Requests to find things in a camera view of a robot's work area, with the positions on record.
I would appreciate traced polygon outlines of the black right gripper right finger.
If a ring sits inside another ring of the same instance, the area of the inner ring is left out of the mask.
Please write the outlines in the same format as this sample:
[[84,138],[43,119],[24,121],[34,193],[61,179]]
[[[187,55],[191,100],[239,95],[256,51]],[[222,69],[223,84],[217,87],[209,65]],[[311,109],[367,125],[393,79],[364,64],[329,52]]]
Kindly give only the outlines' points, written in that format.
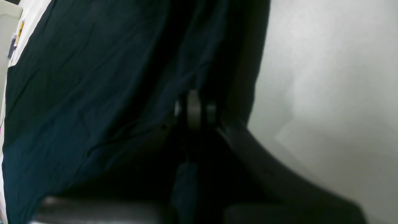
[[367,223],[360,207],[294,173],[264,148],[242,122],[223,122],[217,132],[256,184],[297,214],[292,218],[295,223]]

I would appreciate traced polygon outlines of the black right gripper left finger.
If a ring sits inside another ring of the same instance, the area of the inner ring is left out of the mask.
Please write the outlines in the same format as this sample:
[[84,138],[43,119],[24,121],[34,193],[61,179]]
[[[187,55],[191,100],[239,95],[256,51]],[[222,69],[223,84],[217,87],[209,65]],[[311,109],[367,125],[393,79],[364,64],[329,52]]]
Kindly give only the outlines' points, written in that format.
[[195,224],[199,128],[162,126],[118,166],[42,201],[33,224]]

